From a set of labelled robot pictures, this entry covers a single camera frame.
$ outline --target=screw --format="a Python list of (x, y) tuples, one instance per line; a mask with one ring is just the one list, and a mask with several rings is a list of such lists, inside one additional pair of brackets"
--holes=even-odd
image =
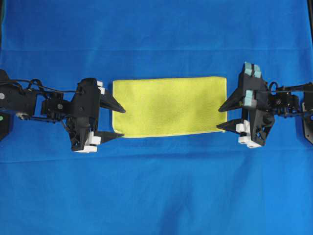
[(280, 105), (281, 103), (282, 103), (282, 100), (281, 100), (281, 99), (277, 99), (277, 100), (276, 100), (276, 104), (277, 104), (277, 105)]

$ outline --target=towel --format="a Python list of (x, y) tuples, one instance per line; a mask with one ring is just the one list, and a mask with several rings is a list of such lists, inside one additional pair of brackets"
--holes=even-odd
[(126, 110), (113, 112), (113, 129), (125, 138), (218, 132), (227, 121), (227, 112), (218, 112), (226, 100), (223, 77), (117, 80), (113, 96)]

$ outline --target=wire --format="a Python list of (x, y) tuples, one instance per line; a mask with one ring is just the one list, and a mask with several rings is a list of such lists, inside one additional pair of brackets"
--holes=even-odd
[(306, 90), (292, 90), (292, 91), (257, 91), (261, 93), (289, 93), (289, 92), (307, 92), (307, 93), (313, 93), (313, 91), (306, 91)]
[(54, 92), (58, 92), (58, 93), (77, 93), (77, 94), (80, 94), (80, 92), (78, 91), (60, 91), (60, 90), (56, 90), (56, 89), (53, 89), (53, 88), (50, 88), (50, 87), (45, 87), (45, 86), (42, 86), (42, 85), (39, 85), (39, 84), (36, 84), (34, 83), (36, 80), (34, 81), (28, 81), (28, 80), (21, 80), (21, 79), (15, 79), (15, 80), (1, 80), (0, 81), (0, 85), (4, 85), (4, 84), (8, 84), (8, 83), (13, 83), (13, 84), (18, 84), (17, 82), (27, 82), (31, 85), (35, 85), (39, 88), (43, 88), (43, 89), (47, 89), (47, 90), (50, 90), (50, 91), (54, 91)]

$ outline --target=blue table surface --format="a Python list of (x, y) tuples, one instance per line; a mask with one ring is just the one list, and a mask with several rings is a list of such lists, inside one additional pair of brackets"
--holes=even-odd
[[(230, 94), (244, 61), (280, 85), (313, 77), (306, 0), (7, 0), (4, 13), (0, 68), (60, 90), (219, 75)], [(84, 155), (60, 124), (16, 118), (0, 142), (0, 234), (313, 234), (302, 121), (276, 118), (262, 148), (237, 138), (121, 138)]]

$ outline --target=white clip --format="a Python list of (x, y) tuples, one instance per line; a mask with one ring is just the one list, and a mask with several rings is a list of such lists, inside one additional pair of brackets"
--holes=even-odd
[(239, 123), (236, 125), (236, 131), (238, 133), (245, 132), (246, 136), (240, 136), (238, 138), (238, 142), (240, 144), (246, 144), (248, 148), (257, 148), (262, 147), (258, 143), (251, 140), (251, 132), (250, 132), (250, 122), (247, 120), (244, 120), (243, 123)]
[(96, 145), (101, 144), (101, 137), (95, 136), (93, 131), (90, 131), (84, 146), (83, 150), (76, 151), (77, 153), (95, 153), (98, 150), (98, 147)]
[(103, 87), (103, 82), (97, 81), (97, 86), (98, 86), (98, 89), (100, 90), (100, 94), (104, 94), (105, 89)]

